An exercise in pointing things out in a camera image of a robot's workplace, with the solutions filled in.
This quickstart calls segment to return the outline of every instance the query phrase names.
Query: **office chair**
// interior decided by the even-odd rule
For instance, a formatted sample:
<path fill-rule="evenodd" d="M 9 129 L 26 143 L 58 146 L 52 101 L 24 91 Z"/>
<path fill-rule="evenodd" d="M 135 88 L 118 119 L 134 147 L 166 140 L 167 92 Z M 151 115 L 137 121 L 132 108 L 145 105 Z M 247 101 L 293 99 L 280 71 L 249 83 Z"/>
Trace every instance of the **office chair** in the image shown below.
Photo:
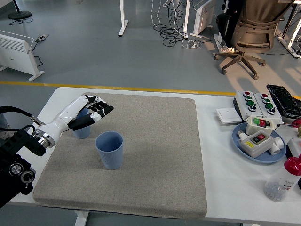
<path fill-rule="evenodd" d="M 233 58 L 222 68 L 222 74 L 226 74 L 226 68 L 237 62 L 244 63 L 253 73 L 253 79 L 258 79 L 257 72 L 249 61 L 256 61 L 261 66 L 265 66 L 265 60 L 245 55 L 247 53 L 263 53 L 269 51 L 274 44 L 274 34 L 279 21 L 293 4 L 279 3 L 278 0 L 243 0 L 239 19 L 236 23 L 234 33 L 230 41 L 235 53 L 216 53 L 214 59 L 219 56 Z M 222 38 L 226 39 L 227 25 L 231 20 L 227 17 L 225 27 L 220 28 Z"/>

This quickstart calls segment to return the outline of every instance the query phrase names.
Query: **white radiator heater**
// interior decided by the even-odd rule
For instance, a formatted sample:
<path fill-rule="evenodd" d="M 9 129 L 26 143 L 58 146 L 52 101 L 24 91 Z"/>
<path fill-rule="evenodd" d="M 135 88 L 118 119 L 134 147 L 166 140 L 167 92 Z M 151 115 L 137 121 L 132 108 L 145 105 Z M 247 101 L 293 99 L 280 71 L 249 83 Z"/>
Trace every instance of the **white radiator heater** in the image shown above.
<path fill-rule="evenodd" d="M 44 73 L 39 71 L 29 44 L 22 40 L 0 34 L 0 71 L 12 68 L 33 75 L 32 81 Z"/>
<path fill-rule="evenodd" d="M 202 38 L 202 36 L 199 34 L 206 27 L 212 27 L 210 26 L 210 24 L 213 17 L 214 7 L 215 0 L 209 0 L 204 3 L 199 9 L 197 9 L 193 33 L 190 33 L 190 35 Z"/>

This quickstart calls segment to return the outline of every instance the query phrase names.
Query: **blue cup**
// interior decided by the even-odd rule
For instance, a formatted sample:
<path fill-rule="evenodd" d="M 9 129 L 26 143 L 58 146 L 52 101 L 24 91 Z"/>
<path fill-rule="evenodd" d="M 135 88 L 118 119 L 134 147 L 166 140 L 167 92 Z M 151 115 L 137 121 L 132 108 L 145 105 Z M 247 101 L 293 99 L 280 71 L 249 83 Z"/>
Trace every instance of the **blue cup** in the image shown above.
<path fill-rule="evenodd" d="M 122 164 L 123 137 L 115 131 L 106 131 L 95 140 L 95 146 L 108 170 L 115 170 Z"/>
<path fill-rule="evenodd" d="M 76 116 L 76 118 L 80 118 L 83 117 L 85 115 L 87 115 L 89 113 L 89 109 L 84 108 L 83 110 L 81 110 L 81 112 Z M 78 129 L 76 131 L 73 131 L 73 134 L 76 138 L 78 139 L 85 139 L 87 138 L 91 133 L 91 128 L 90 126 L 86 126 L 84 128 Z"/>

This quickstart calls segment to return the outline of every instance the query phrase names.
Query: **yellow floor line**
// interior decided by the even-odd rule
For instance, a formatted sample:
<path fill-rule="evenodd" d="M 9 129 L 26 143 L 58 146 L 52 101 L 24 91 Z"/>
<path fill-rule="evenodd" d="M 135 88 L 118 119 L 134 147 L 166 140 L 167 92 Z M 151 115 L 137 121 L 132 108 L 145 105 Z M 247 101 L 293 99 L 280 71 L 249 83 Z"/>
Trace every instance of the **yellow floor line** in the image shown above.
<path fill-rule="evenodd" d="M 234 96 L 235 95 L 234 92 L 197 91 L 197 90 L 180 90 L 180 89 L 149 89 L 149 88 L 90 86 L 90 85 L 52 84 L 52 83 L 32 83 L 32 82 L 14 82 L 14 81 L 0 81 L 0 85 L 73 87 L 73 88 L 90 88 L 90 89 L 115 89 L 115 90 L 128 90 L 128 91 L 185 93 L 185 94 L 203 94 L 203 95 L 219 95 L 219 96 Z"/>

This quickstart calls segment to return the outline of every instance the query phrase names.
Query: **floor lamp base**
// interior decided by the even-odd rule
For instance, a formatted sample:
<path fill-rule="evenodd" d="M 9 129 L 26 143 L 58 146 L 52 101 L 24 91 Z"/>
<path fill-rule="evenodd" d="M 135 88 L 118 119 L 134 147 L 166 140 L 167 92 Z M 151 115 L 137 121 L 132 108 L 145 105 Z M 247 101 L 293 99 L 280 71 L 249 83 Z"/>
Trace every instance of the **floor lamp base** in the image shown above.
<path fill-rule="evenodd" d="M 10 13 L 8 15 L 8 18 L 9 19 L 12 19 L 12 20 L 22 20 L 22 19 L 25 19 L 25 18 L 29 18 L 32 16 L 32 13 L 31 12 L 28 12 L 28 11 L 20 11 L 20 12 L 14 12 L 14 13 Z"/>

